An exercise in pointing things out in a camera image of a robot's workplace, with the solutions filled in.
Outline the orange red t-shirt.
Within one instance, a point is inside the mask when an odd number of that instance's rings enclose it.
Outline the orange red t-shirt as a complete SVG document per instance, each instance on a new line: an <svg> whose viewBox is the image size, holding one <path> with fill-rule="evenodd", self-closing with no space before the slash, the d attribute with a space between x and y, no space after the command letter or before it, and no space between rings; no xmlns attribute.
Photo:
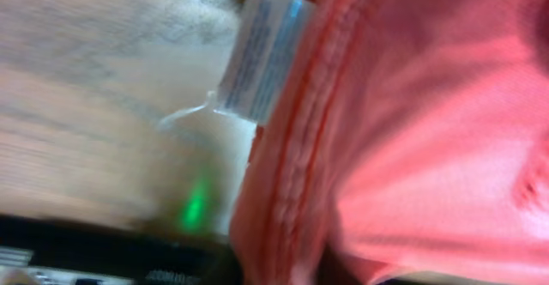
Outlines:
<svg viewBox="0 0 549 285"><path fill-rule="evenodd" d="M548 0L313 0L230 225L247 284L548 281Z"/></svg>

